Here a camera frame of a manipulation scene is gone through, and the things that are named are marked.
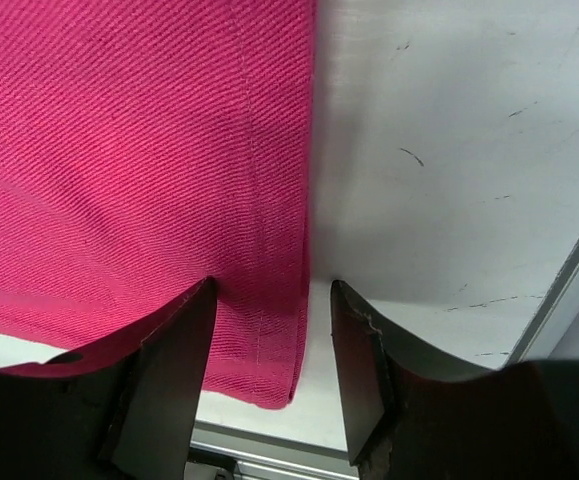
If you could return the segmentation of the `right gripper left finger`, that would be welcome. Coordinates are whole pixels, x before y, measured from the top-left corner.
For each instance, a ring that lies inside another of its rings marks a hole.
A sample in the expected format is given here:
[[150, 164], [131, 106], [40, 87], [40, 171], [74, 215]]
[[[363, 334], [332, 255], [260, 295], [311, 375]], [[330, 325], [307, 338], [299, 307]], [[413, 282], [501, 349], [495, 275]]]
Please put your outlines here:
[[0, 368], [0, 479], [180, 479], [217, 310], [206, 278], [45, 363]]

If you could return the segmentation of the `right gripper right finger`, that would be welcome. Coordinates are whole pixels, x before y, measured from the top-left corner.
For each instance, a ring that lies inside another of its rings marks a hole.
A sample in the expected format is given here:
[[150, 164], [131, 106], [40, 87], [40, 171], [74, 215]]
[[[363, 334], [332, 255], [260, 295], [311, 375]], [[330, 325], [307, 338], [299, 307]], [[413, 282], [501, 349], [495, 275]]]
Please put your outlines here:
[[363, 479], [579, 479], [579, 360], [492, 370], [330, 290], [351, 466]]

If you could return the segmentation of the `pink trousers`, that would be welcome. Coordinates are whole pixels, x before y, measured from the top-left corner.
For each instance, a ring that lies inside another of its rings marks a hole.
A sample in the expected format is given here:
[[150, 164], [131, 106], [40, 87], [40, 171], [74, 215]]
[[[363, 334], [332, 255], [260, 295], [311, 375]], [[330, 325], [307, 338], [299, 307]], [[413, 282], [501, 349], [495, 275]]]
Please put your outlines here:
[[0, 1], [0, 334], [71, 349], [219, 286], [204, 386], [293, 398], [312, 1]]

